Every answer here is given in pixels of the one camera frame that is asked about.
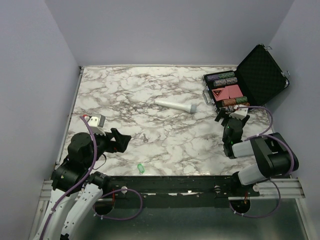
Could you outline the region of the green key tag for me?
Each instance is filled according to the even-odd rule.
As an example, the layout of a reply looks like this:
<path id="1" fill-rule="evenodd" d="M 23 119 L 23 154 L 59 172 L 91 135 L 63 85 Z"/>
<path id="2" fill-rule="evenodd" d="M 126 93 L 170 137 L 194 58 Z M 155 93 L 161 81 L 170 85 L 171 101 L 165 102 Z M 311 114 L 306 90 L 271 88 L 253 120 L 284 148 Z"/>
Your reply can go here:
<path id="1" fill-rule="evenodd" d="M 145 172 L 145 168 L 143 167 L 143 165 L 141 163 L 139 163 L 137 165 L 137 169 L 138 169 L 140 174 L 143 174 Z"/>

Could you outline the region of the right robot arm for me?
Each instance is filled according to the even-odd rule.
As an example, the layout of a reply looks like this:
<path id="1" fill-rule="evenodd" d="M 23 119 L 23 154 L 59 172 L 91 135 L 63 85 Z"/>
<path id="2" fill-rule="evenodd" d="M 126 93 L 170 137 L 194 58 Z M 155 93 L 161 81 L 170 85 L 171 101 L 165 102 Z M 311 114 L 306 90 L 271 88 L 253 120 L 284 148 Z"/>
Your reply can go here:
<path id="1" fill-rule="evenodd" d="M 254 157 L 255 163 L 235 172 L 231 177 L 230 191 L 241 196 L 249 185 L 263 182 L 271 177 L 287 176 L 298 170 L 299 160 L 283 136 L 278 133 L 255 135 L 242 140 L 243 128 L 250 116 L 242 119 L 219 112 L 215 121 L 222 120 L 223 150 L 230 159 Z"/>

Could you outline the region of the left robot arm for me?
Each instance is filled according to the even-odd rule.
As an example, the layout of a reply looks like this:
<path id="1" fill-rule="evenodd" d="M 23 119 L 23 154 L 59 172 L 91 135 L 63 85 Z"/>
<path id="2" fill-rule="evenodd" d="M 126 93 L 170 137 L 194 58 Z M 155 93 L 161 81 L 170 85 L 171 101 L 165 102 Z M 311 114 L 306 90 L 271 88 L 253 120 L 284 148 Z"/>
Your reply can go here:
<path id="1" fill-rule="evenodd" d="M 109 176 L 89 171 L 104 153 L 124 153 L 131 136 L 112 128 L 94 137 L 80 132 L 71 138 L 67 156 L 51 175 L 49 204 L 34 239 L 73 239 L 94 203 L 114 190 Z"/>

